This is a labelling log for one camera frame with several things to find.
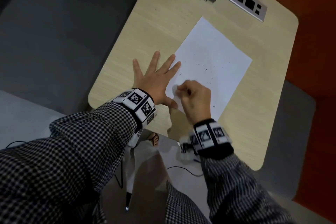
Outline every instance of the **left hand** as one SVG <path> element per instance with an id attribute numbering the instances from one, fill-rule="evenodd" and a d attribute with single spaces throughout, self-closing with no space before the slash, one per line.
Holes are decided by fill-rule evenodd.
<path id="1" fill-rule="evenodd" d="M 133 60 L 133 70 L 134 70 L 134 84 L 133 88 L 138 88 L 146 91 L 153 98 L 154 103 L 164 104 L 168 107 L 178 108 L 177 103 L 171 98 L 166 96 L 166 87 L 171 78 L 174 77 L 176 72 L 181 66 L 181 62 L 177 62 L 171 69 L 170 66 L 175 60 L 175 54 L 171 55 L 162 67 L 156 70 L 158 61 L 160 57 L 160 52 L 156 51 L 150 61 L 149 67 L 143 75 L 139 62 Z"/>

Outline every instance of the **power outlet strip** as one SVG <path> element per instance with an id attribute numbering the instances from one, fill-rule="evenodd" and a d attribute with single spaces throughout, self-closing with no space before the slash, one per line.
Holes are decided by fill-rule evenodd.
<path id="1" fill-rule="evenodd" d="M 259 0 L 230 0 L 241 9 L 263 22 L 267 12 L 267 6 Z"/>

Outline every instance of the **light wood surface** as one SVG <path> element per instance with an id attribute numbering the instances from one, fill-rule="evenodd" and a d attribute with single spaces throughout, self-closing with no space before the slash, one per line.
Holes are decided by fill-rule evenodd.
<path id="1" fill-rule="evenodd" d="M 89 94 L 97 108 L 133 85 L 132 59 L 146 70 L 156 50 L 159 65 L 174 53 L 201 16 L 252 59 L 219 123 L 233 140 L 235 153 L 252 169 L 263 165 L 291 55 L 298 20 L 275 0 L 259 22 L 228 0 L 138 0 Z M 185 115 L 159 106 L 148 129 L 179 140 L 190 126 Z"/>

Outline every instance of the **gingham shirt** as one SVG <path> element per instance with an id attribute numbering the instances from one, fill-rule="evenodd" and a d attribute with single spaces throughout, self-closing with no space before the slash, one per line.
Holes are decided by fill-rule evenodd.
<path id="1" fill-rule="evenodd" d="M 110 102 L 54 121 L 49 138 L 1 150 L 0 223 L 106 223 L 100 192 L 136 126 Z M 234 154 L 201 163 L 213 223 L 292 223 Z M 189 197 L 170 183 L 167 191 L 166 223 L 209 223 Z"/>

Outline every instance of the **white paper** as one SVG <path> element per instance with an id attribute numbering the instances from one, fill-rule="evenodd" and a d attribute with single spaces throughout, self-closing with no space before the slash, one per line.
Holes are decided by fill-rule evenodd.
<path id="1" fill-rule="evenodd" d="M 170 80 L 166 95 L 184 112 L 180 99 L 175 96 L 176 87 L 185 80 L 196 80 L 211 90 L 211 116 L 218 120 L 252 59 L 203 17 L 175 55 L 172 66 L 181 61 L 181 67 Z"/>

